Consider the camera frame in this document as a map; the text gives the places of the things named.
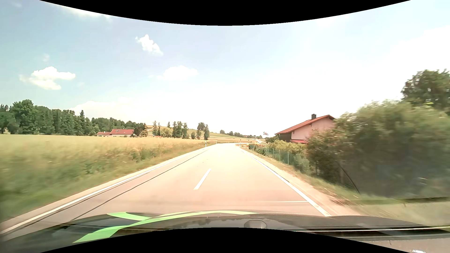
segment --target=chain-link fence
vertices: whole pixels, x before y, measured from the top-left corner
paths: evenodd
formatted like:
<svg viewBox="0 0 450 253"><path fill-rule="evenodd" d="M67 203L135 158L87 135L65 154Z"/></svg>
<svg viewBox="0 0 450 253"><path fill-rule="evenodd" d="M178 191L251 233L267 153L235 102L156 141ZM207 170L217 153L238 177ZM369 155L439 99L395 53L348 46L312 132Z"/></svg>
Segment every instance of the chain-link fence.
<svg viewBox="0 0 450 253"><path fill-rule="evenodd" d="M285 150L270 148L268 145L248 144L248 148L287 165L292 165L302 174L358 192L355 184L337 161L327 157L311 161L305 154L293 154Z"/></svg>

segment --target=road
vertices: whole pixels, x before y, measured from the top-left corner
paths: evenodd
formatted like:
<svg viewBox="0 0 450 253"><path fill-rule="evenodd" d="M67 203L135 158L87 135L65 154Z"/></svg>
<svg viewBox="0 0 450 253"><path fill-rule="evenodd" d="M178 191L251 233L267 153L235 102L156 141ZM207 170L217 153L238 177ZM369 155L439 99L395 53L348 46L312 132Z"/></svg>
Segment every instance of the road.
<svg viewBox="0 0 450 253"><path fill-rule="evenodd" d="M146 174L50 211L25 223L22 229L5 234L13 238L111 212L254 209L327 215L313 200L302 196L301 189L296 191L289 184L235 144L217 144L156 166Z"/></svg>

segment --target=white cloud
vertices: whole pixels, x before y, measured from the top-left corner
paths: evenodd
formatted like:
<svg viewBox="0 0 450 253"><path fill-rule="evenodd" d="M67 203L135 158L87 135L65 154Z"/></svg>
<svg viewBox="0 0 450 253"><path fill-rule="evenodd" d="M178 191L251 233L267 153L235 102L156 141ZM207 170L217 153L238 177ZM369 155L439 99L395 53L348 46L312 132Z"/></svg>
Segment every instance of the white cloud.
<svg viewBox="0 0 450 253"><path fill-rule="evenodd" d="M198 75L198 71L196 69L189 69L185 66L179 67L170 67L164 71L162 76L158 76L158 79L167 80L167 81L182 81L188 79L188 77Z"/></svg>
<svg viewBox="0 0 450 253"><path fill-rule="evenodd" d="M119 98L119 103L120 104L129 104L132 101L131 98L126 98L126 97L120 97Z"/></svg>
<svg viewBox="0 0 450 253"><path fill-rule="evenodd" d="M19 75L19 80L22 82L30 82L45 90L60 90L61 86L55 83L56 79L72 80L75 74L70 72L58 72L55 67L46 67L41 70L35 70L30 77Z"/></svg>
<svg viewBox="0 0 450 253"><path fill-rule="evenodd" d="M135 39L142 45L142 50L151 52L153 54L162 55L162 51L159 49L159 46L149 38L148 34L140 39L138 39L138 37L136 37Z"/></svg>
<svg viewBox="0 0 450 253"><path fill-rule="evenodd" d="M316 22L317 26L322 27L322 28L327 28L327 27L330 27L336 21L348 19L349 17L350 17L349 14L345 14L345 15L340 15L340 16L319 18L319 19L316 19L315 22Z"/></svg>
<svg viewBox="0 0 450 253"><path fill-rule="evenodd" d="M44 54L44 56L42 57L42 61L48 62L49 60L50 60L50 55Z"/></svg>
<svg viewBox="0 0 450 253"><path fill-rule="evenodd" d="M105 17L106 19L110 20L111 19L111 15L106 15L106 14L102 14L102 13L96 13L96 12L91 12L91 11L87 11L87 10L82 10L82 9L75 9L72 7L67 7L67 6L63 6L63 5L57 5L59 8L72 13L80 18L86 18L86 17L93 17L93 18L98 18L98 17Z"/></svg>

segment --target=farmhouse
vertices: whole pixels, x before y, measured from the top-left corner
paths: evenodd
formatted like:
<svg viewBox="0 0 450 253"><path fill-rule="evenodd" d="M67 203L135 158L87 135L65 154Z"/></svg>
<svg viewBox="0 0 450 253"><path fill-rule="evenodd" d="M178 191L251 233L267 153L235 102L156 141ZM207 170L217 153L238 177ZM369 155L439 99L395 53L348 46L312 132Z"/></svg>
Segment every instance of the farmhouse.
<svg viewBox="0 0 450 253"><path fill-rule="evenodd" d="M316 117L315 114L312 114L311 119L280 131L276 135L279 135L280 140L286 142L307 143L307 139L313 131L322 131L333 127L333 120L334 117L331 115Z"/></svg>
<svg viewBox="0 0 450 253"><path fill-rule="evenodd" d="M133 134L133 129L113 129L111 132L98 132L97 136L102 137L130 137Z"/></svg>

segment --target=road edge marking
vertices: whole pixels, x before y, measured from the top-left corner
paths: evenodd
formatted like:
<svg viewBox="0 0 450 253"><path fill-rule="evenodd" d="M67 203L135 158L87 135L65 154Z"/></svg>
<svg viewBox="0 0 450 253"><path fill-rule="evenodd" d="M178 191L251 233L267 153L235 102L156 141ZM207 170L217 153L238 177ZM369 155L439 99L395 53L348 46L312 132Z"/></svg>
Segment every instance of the road edge marking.
<svg viewBox="0 0 450 253"><path fill-rule="evenodd" d="M203 181L205 181L205 179L208 176L210 171L211 171L211 169L208 169L208 171L205 173L205 175L203 175L202 179L200 179L198 184L195 186L194 190L198 190L200 188L200 186L202 185Z"/></svg>
<svg viewBox="0 0 450 253"><path fill-rule="evenodd" d="M90 197L90 196L92 196L92 195L95 195L95 194L100 193L100 192L102 192L102 191L108 190L109 188L112 188L112 187L117 186L117 185L119 185L119 184L125 183L125 182L127 182L127 181L130 181L130 180L132 180L132 179L135 179L135 178L137 178L137 177L139 177L139 176L142 176L142 175L144 175L144 174L147 174L147 173L149 173L149 172L151 172L151 171L153 171L153 170L155 170L155 169L157 169L157 168L160 168L160 167L162 167L162 166L165 166L165 165L167 165L167 164L169 164L169 163L171 163L171 162L180 160L180 159L182 159L182 158L184 158L184 157L186 157L186 156L189 156L189 155L192 155L192 153L190 152L189 154L184 155L184 156L182 156L182 157L180 157L180 158L177 158L177 159L175 159L175 160L172 160L172 161L170 161L170 162L167 162L167 163L165 163L165 164L162 164L162 165L160 165L160 166L157 166L157 167L155 167L155 168L153 168L153 169L150 169L150 170L148 170L148 171L145 171L145 172L143 172L143 173L139 173L139 174L137 174L137 175L135 175L135 176L132 176L132 177L130 177L130 178L124 179L124 180L122 180L122 181L120 181L120 182L117 182L117 183L115 183L115 184L113 184L113 185L110 185L110 186L107 186L107 187L105 187L105 188L99 189L99 190L97 190L97 191L95 191L95 192L93 192L93 193L90 193L90 194L85 195L85 196L83 196L83 197L77 198L77 199L75 199L75 200L73 200L73 201L71 201L71 202L69 202L69 203L67 203L67 204L64 204L64 205L62 205L62 206L59 206L59 207L57 207L57 208L54 208L54 209L52 209L52 210L50 210L50 211L47 211L47 212L45 212L45 213L42 213L42 214L40 214L40 215L34 216L33 218L30 218L30 219L28 219L28 220L26 220L26 221L23 221L23 222L18 223L18 224L14 225L14 226L11 226L11 227L9 227L9 228L3 230L3 231L0 231L0 235L1 235L1 234L4 234L4 233L6 233L6 232L9 232L9 231L11 231L11 230L13 230L13 229L16 229L16 228L18 228L18 227L20 227L20 226L22 226L22 225L25 225L25 224L27 224L27 223L33 221L33 220L39 219L39 218L41 218L41 217L43 217L43 216L45 216L45 215L51 214L51 213L53 213L53 212L56 212L56 211L58 211L58 210L60 210L60 209L62 209L62 208L64 208L64 207L70 206L70 205L72 205L72 204L74 204L74 203L76 203L76 202L79 202L79 201L81 201L81 200L83 200L83 199L86 199L86 198L88 198L88 197Z"/></svg>
<svg viewBox="0 0 450 253"><path fill-rule="evenodd" d="M293 186L291 183L289 183L286 179L284 179L282 176L278 175L278 173L276 173L275 171L273 171L271 168L267 167L265 164L261 163L260 161L258 161L256 158L254 158L253 156L251 156L250 154L247 154L244 150L241 149L241 151L248 155L251 159L257 161L259 164L261 164L262 166L264 166L264 168L268 169L270 172L272 172L275 176L277 176L281 181L283 181L285 184L287 184L289 187L292 188L292 190L294 190L297 194L299 194L300 196L302 196L307 202L309 202L314 208L317 209L317 211L319 211L320 213L322 213L324 216L331 216L331 214L329 214L327 211L325 211L325 209L323 209L321 206L319 206L316 202L314 202L312 199L310 199L308 196L306 196L306 194L304 194L302 191L300 191L299 189L297 189L295 186Z"/></svg>

